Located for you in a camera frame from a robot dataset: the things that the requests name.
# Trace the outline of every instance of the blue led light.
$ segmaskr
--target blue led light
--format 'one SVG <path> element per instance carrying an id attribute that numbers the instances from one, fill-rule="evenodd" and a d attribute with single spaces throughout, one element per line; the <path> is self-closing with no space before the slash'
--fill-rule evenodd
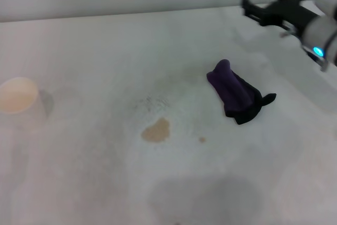
<path id="1" fill-rule="evenodd" d="M 324 52 L 323 49 L 319 48 L 319 47 L 314 47 L 314 52 L 316 53 L 316 55 L 323 57 L 324 56 Z"/>

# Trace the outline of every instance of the small stain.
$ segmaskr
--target small stain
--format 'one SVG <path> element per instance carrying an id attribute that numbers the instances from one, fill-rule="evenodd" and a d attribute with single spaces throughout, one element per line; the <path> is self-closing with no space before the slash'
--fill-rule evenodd
<path id="1" fill-rule="evenodd" d="M 170 137 L 170 123 L 165 118 L 160 118 L 142 132 L 142 138 L 152 143 L 163 142 L 168 137 Z"/>
<path id="2" fill-rule="evenodd" d="M 199 141 L 200 141 L 201 143 L 204 143 L 204 142 L 206 141 L 206 138 L 205 138 L 205 137 L 200 137 L 200 138 L 199 138 Z"/>

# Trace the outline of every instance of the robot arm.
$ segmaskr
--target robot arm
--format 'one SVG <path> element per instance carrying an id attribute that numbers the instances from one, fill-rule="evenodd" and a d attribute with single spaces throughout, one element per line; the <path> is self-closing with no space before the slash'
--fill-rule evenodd
<path id="1" fill-rule="evenodd" d="M 296 36 L 308 56 L 325 71 L 329 62 L 337 65 L 337 0 L 315 0 L 326 16 L 304 8 L 302 1 L 276 0 L 260 8 L 249 0 L 242 0 L 242 8 L 245 16 L 261 26 L 279 26 Z"/>

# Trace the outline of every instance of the tabletop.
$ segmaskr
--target tabletop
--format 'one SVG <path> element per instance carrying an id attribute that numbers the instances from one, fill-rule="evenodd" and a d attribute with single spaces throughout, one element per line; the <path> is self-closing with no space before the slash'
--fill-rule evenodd
<path id="1" fill-rule="evenodd" d="M 239 7 L 1 23 L 0 81 L 48 115 L 2 119 L 1 224 L 335 224 L 337 67 L 280 31 Z M 224 58 L 277 94 L 247 124 L 207 82 Z"/>

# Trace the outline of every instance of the beige cup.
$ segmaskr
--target beige cup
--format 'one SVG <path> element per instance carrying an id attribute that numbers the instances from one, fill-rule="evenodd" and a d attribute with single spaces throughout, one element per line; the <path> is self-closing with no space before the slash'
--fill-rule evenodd
<path id="1" fill-rule="evenodd" d="M 10 79 L 0 86 L 0 112 L 23 130 L 36 130 L 46 121 L 37 85 L 26 77 Z"/>

